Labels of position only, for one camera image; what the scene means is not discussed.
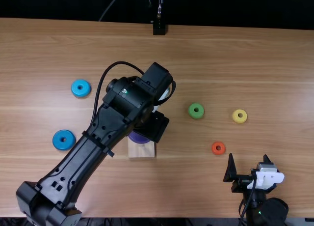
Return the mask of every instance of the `wooden block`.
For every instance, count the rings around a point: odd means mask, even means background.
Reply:
[[[129,158],[153,158],[155,157],[155,143],[150,141],[145,144],[137,144],[128,138]]]

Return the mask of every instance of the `blue ring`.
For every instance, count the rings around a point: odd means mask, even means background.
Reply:
[[[75,80],[71,85],[71,91],[76,97],[86,97],[91,90],[92,88],[86,80]]]
[[[69,130],[59,130],[55,133],[52,138],[52,143],[55,148],[61,151],[65,151],[73,147],[75,144],[76,139],[74,134]]]

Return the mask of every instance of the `orange ring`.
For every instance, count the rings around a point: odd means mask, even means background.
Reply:
[[[224,146],[224,144],[222,142],[214,142],[211,146],[211,151],[215,154],[215,155],[222,155],[225,153],[226,148]]]

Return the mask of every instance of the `purple ring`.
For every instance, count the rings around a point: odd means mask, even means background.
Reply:
[[[150,141],[148,138],[133,131],[129,134],[129,139],[131,139],[133,142],[137,144],[145,144]]]

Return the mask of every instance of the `wire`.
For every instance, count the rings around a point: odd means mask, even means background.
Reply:
[[[246,205],[245,205],[245,207],[244,207],[244,210],[242,211],[241,218],[240,218],[240,220],[239,220],[238,226],[241,226],[241,225],[242,225],[245,212],[246,212],[247,208],[249,207],[249,204],[250,204],[250,201],[251,201],[251,199],[252,199],[252,195],[253,195],[253,192],[254,192],[254,190],[255,190],[255,187],[256,187],[256,178],[254,178],[254,180],[253,180],[252,191],[251,191],[250,196],[249,196],[249,198],[248,198],[248,200],[247,200],[247,202],[246,202]]]
[[[192,223],[192,221],[191,221],[189,218],[187,218],[186,220],[189,222],[189,224],[190,224],[191,226],[194,226],[194,224]]]
[[[103,14],[102,14],[102,16],[99,18],[99,20],[98,21],[102,21],[102,19],[103,19],[103,17],[104,17],[104,15],[106,14],[106,12],[109,10],[109,8],[114,4],[114,2],[115,2],[116,0],[112,0],[111,1],[111,3],[109,4],[109,6],[104,10],[104,12],[103,12]]]
[[[243,220],[243,222],[242,222],[242,226],[247,226],[246,225],[246,222]]]
[[[239,216],[241,217],[241,208],[243,206],[243,203],[244,203],[244,199],[242,199],[240,205],[239,205]]]
[[[144,74],[144,72],[139,69],[138,67],[136,67],[135,65],[132,65],[131,63],[128,63],[126,61],[117,61],[113,64],[111,64],[103,73],[103,75],[101,76],[100,80],[99,80],[99,84],[97,87],[97,91],[96,91],[96,96],[95,96],[95,102],[94,102],[94,108],[93,108],[93,115],[92,115],[92,120],[91,123],[93,122],[93,120],[96,117],[96,113],[97,113],[97,108],[98,108],[98,99],[99,99],[99,95],[100,95],[100,90],[102,88],[105,76],[107,75],[107,73],[109,72],[109,70],[111,70],[114,66],[119,65],[119,64],[123,64],[123,65],[128,65],[132,68],[134,68],[135,70],[137,70],[139,73],[141,73],[142,75]]]

